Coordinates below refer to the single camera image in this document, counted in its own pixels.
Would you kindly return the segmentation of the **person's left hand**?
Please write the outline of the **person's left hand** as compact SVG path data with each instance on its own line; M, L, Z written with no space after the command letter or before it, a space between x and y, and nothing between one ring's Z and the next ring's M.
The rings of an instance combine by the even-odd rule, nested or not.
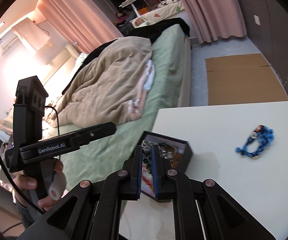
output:
M53 207L64 194L66 177L63 163L57 158L42 161L17 175L13 182L17 202L43 213Z

